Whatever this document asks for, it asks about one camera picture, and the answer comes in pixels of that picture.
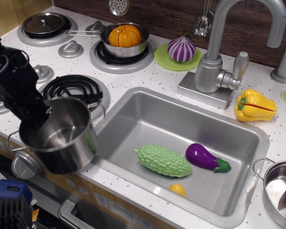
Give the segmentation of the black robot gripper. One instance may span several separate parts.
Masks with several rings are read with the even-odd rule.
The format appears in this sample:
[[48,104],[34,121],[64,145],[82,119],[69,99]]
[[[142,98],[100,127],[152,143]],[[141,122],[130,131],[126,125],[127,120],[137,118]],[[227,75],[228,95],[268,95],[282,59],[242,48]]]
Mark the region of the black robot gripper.
[[36,89],[38,75],[26,52],[0,42],[0,98],[21,124],[40,129],[52,114]]

